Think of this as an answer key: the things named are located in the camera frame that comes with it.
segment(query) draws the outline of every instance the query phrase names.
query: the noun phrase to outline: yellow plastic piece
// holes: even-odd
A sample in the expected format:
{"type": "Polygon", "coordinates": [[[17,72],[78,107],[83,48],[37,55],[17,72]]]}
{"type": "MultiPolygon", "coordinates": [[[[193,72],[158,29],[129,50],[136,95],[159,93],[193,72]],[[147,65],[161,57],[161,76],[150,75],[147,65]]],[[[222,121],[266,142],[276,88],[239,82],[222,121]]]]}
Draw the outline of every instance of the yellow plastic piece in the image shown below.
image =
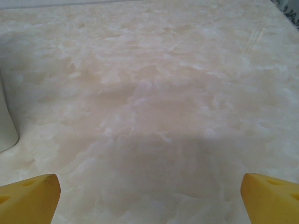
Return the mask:
{"type": "Polygon", "coordinates": [[[245,174],[241,195],[252,224],[299,224],[299,184],[245,174]]]}
{"type": "Polygon", "coordinates": [[[0,224],[50,224],[60,198],[55,174],[0,187],[0,224]]]}

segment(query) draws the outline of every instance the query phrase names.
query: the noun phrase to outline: white container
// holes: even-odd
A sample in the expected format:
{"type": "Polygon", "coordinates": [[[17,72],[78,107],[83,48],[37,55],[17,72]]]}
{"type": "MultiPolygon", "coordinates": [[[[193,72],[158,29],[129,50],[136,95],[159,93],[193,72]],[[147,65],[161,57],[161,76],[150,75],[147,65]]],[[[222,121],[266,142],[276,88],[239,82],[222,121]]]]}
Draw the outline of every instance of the white container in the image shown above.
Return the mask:
{"type": "Polygon", "coordinates": [[[4,89],[0,73],[0,152],[14,146],[19,139],[19,135],[14,127],[6,106],[4,89]]]}

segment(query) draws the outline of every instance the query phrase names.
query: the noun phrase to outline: white cylindrical object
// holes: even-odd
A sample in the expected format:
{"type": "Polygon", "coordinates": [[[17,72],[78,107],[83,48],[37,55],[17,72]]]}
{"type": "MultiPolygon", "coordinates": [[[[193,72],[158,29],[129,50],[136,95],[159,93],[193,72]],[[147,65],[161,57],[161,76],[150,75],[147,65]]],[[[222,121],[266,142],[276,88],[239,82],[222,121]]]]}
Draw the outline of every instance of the white cylindrical object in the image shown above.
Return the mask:
{"type": "Polygon", "coordinates": [[[7,109],[0,73],[0,152],[14,146],[18,139],[19,135],[7,109]]]}

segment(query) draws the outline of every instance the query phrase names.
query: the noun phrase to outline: white marble veining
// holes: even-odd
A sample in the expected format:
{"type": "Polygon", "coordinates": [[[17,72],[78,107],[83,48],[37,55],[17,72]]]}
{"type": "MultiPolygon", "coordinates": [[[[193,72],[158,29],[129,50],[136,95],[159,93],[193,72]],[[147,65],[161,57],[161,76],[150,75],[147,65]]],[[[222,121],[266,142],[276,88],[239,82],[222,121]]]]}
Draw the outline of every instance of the white marble veining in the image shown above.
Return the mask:
{"type": "Polygon", "coordinates": [[[246,172],[299,181],[299,34],[247,2],[0,11],[0,184],[57,174],[53,224],[249,224],[246,172]]]}

